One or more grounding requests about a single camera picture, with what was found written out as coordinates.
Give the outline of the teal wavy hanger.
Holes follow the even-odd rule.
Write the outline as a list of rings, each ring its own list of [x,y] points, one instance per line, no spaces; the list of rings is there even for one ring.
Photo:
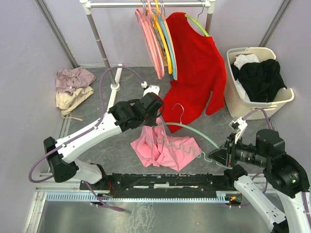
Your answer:
[[[167,126],[169,126],[169,125],[179,126],[179,127],[191,130],[191,131],[195,132],[196,134],[200,135],[201,137],[203,137],[204,139],[206,139],[216,149],[220,148],[212,139],[210,139],[204,133],[200,132],[199,130],[197,130],[197,129],[193,128],[193,127],[190,127],[188,125],[182,124],[182,122],[180,122],[180,123],[163,122],[163,123],[157,124],[157,127],[164,126],[164,125],[167,125]],[[185,147],[185,145],[183,143],[181,143],[181,144],[179,144],[179,146],[177,146],[172,140],[167,140],[167,139],[164,139],[164,138],[158,139],[156,137],[155,137],[155,139],[157,140],[157,142],[159,144],[163,144],[163,145],[165,145],[167,147],[175,148],[176,150],[182,150],[183,152],[185,152],[186,154],[189,154],[189,155],[193,154],[193,155],[195,155],[196,158],[203,158],[208,163],[215,162],[217,166],[220,166],[220,167],[223,167],[223,168],[226,168],[226,169],[232,169],[232,167],[227,167],[225,165],[220,164],[216,160],[212,160],[212,159],[208,158],[208,156],[206,155],[206,153],[204,151],[201,151],[198,155],[196,155],[196,150],[195,150],[194,147],[189,147],[189,150],[186,150],[185,149],[186,147]]]

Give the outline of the pink t shirt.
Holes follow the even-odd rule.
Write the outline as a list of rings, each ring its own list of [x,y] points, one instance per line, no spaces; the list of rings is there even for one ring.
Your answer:
[[[194,138],[168,136],[163,125],[144,126],[140,137],[130,145],[144,167],[164,166],[180,171],[202,155]]]

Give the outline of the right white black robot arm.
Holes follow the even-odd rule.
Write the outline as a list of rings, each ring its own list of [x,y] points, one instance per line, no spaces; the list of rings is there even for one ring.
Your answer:
[[[259,130],[256,143],[246,145],[232,133],[226,142],[208,157],[226,166],[223,184],[246,198],[273,233],[309,233],[311,231],[310,183],[305,169],[285,151],[285,141],[277,131]],[[260,191],[245,169],[244,162],[263,169],[267,182],[276,190],[283,211]]]

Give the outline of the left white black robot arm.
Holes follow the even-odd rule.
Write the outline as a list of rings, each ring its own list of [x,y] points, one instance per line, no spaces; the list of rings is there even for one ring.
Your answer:
[[[157,92],[144,92],[141,99],[120,101],[108,109],[103,117],[81,130],[54,140],[44,140],[47,161],[57,183],[72,178],[92,184],[96,189],[107,185],[107,175],[101,165],[88,164],[79,156],[98,143],[140,126],[154,126],[163,100]]]

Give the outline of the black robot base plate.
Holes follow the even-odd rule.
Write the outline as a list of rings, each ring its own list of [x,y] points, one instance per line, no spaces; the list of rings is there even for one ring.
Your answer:
[[[214,198],[218,191],[237,191],[230,177],[210,173],[113,173],[90,187],[101,195],[107,193],[113,198]]]

